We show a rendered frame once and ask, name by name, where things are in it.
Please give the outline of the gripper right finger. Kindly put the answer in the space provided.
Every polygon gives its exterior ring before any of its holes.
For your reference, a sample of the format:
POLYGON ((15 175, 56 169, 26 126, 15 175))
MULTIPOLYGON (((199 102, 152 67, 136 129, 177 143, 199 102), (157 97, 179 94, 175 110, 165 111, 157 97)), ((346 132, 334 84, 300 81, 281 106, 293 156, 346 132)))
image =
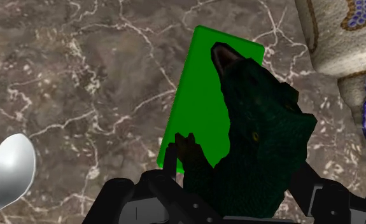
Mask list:
POLYGON ((366 197, 321 178, 306 162, 292 175, 289 192, 313 224, 366 224, 366 197))

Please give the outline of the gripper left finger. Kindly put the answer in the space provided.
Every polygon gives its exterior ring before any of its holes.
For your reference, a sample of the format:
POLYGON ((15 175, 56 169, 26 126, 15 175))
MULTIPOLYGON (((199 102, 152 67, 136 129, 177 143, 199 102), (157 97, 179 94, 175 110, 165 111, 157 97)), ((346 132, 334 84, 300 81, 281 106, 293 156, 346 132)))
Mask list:
POLYGON ((185 192, 175 182, 176 164, 177 147, 169 146, 163 168, 142 173, 138 183, 127 178, 108 180, 82 224, 122 224, 123 208, 140 190, 162 204, 160 209, 169 215, 168 224, 222 224, 223 218, 200 197, 185 192))

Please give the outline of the dark green animal figure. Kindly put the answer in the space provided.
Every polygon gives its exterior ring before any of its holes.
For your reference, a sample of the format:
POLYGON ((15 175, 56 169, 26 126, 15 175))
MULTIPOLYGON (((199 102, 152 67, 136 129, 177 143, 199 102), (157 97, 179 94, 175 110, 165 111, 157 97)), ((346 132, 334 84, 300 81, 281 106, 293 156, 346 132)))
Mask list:
POLYGON ((230 149, 210 165, 193 134, 176 134, 183 188, 221 216, 270 218, 306 161, 317 121, 300 110, 293 87, 228 44, 215 43, 211 60, 229 114, 230 149))

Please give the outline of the green flat board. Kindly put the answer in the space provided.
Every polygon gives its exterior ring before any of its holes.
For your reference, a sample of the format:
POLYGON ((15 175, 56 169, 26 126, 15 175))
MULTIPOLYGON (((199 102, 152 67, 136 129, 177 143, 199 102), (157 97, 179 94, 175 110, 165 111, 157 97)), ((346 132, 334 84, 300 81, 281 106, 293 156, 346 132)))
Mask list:
POLYGON ((229 152, 230 121, 211 61, 211 47, 216 42, 226 43, 244 57, 262 63, 263 45, 202 25, 195 28, 158 153, 159 167, 163 167, 165 149, 177 132, 183 136, 192 132, 212 166, 229 152))

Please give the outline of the silver spoon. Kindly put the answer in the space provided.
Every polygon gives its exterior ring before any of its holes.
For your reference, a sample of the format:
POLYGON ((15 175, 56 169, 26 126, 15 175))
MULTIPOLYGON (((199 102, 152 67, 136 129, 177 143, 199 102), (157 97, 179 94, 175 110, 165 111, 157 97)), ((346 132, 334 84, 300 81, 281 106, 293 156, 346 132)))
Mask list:
POLYGON ((0 144, 0 210, 27 193, 35 171, 35 150, 28 137, 13 134, 0 144))

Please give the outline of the beige patterned vase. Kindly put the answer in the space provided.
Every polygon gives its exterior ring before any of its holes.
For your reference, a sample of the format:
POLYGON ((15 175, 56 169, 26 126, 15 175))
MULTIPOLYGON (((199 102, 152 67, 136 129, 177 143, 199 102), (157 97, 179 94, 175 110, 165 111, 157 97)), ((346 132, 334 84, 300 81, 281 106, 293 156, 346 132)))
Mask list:
POLYGON ((295 0, 316 72, 337 78, 366 139, 366 0, 295 0))

